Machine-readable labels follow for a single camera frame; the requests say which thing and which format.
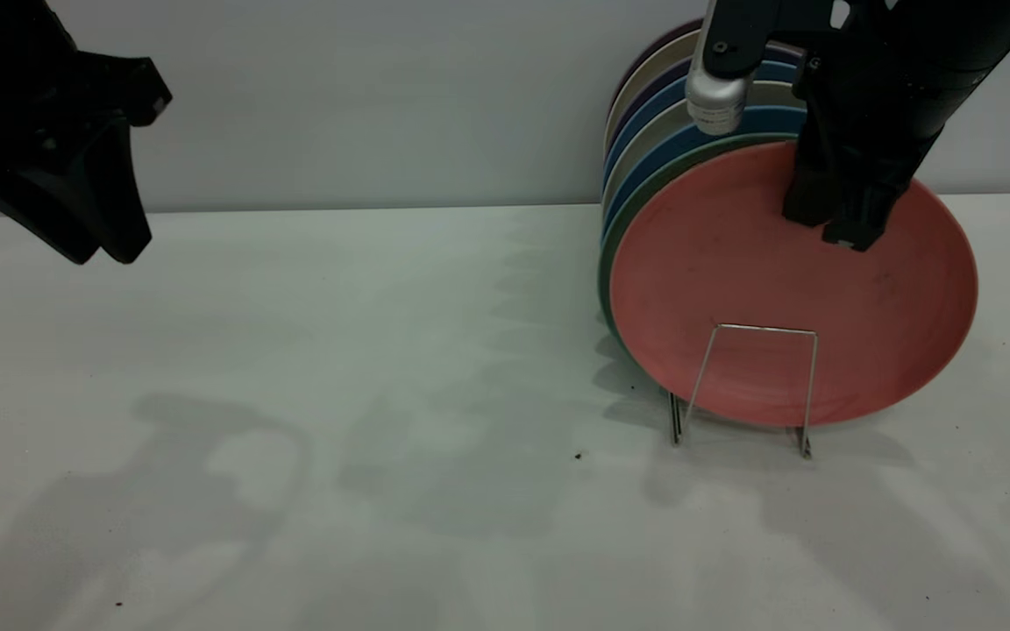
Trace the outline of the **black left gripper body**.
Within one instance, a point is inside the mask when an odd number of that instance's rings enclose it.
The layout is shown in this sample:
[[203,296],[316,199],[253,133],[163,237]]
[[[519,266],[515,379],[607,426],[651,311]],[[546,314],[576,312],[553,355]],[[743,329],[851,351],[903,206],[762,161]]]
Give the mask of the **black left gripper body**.
[[129,133],[172,102],[152,60],[85,52],[45,1],[0,1],[0,161],[60,176],[129,173]]

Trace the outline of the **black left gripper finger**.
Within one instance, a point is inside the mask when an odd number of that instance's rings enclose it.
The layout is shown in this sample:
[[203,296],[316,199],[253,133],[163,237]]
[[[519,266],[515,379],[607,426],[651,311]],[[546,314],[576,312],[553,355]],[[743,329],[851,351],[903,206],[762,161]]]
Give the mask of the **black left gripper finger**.
[[64,204],[5,167],[0,167],[0,213],[43,240],[69,262],[89,262],[99,251],[99,241]]
[[152,244],[152,227],[138,192],[130,127],[96,129],[75,159],[79,217],[89,235],[116,262],[136,262]]

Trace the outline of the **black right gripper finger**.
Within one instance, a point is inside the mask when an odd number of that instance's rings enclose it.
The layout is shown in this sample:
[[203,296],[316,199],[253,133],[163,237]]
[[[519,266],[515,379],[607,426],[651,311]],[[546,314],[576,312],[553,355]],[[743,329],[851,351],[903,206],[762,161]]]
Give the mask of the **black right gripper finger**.
[[841,179],[837,203],[824,227],[824,241],[854,252],[869,251],[885,235],[894,205],[910,182]]
[[847,192],[846,184],[855,161],[857,148],[844,138],[821,131],[802,132],[782,216],[807,227],[857,220],[854,197]]

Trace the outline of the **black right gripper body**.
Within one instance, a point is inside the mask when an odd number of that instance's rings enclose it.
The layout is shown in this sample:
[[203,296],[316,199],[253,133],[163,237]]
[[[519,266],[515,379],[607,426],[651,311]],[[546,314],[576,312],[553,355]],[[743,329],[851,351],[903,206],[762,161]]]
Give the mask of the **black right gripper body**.
[[845,181],[908,181],[953,111],[938,65],[915,51],[893,9],[850,9],[807,47],[799,96],[808,119],[799,171]]

